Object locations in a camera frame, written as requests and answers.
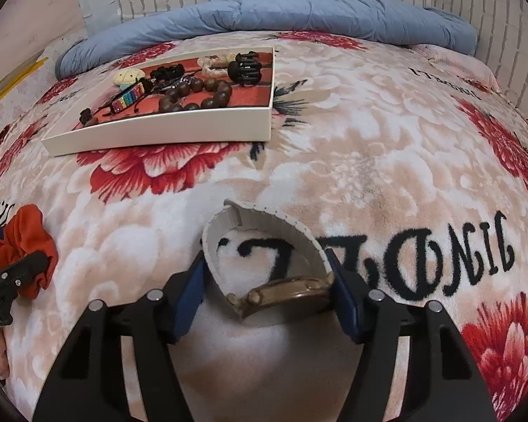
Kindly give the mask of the orange scrunchie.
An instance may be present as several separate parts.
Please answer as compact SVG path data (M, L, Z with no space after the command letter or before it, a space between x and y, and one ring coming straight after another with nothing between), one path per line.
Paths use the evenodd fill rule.
M19 295L36 299L46 290L58 263L53 237L44 228L43 214L34 204L20 207L2 230L0 237L0 273L34 251L42 251L49 259L47 270L18 290Z

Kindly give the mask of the rainbow black claw clip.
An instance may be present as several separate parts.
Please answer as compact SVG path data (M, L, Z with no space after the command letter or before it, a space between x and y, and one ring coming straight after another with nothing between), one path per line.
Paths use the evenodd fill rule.
M153 84L146 78L137 79L133 84L125 86L119 94L114 95L106 104L98 110L108 109L105 116L114 116L122 111L136 105L142 99L147 97L153 90ZM83 128L97 125L99 118L86 108L81 111L79 121Z

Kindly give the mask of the white strap gold watch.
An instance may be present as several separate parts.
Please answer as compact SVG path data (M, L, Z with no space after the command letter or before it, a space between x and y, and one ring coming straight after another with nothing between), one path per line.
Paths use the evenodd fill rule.
M278 271L271 281L237 294L218 263L219 241L230 231L263 231L283 239L302 255L309 270L298 275ZM319 241L291 215L226 199L222 210L203 228L201 244L209 273L241 322L253 326L277 325L330 309L335 273Z

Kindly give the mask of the yellow strip at bedside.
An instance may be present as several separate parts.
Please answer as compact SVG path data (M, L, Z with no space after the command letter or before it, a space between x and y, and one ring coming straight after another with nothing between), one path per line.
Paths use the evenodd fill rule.
M18 65L9 74L6 74L3 79L0 80L0 101L5 97L6 94L13 90L24 78L27 78L32 72L37 71L48 58L41 57L40 52L36 55L29 57L23 63Z

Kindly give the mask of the floral fleece blanket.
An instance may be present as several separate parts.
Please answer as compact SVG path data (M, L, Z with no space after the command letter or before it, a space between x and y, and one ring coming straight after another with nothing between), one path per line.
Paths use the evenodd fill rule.
M115 71L242 45L276 51L272 137L51 157L63 114ZM33 414L87 303L136 300L189 267L225 200L304 223L395 300L436 299L488 384L499 420L528 395L528 124L510 103L414 51L312 32L164 43L0 108L0 225L34 204L59 263L0 332L8 396Z

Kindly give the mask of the cream and pink hair clip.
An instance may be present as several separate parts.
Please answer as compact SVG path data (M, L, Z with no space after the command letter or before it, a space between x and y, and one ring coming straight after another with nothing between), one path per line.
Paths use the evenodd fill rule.
M116 71L116 73L112 75L112 83L117 87L125 88L135 84L137 81L145 77L146 74L141 69L126 68Z

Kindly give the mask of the blue folded quilt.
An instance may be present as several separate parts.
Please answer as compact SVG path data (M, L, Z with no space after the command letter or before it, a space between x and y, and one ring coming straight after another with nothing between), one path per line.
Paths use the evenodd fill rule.
M474 55L478 33L452 12L400 0L214 0L110 27L58 60L58 79L164 42L242 31L326 32L406 46L431 44Z

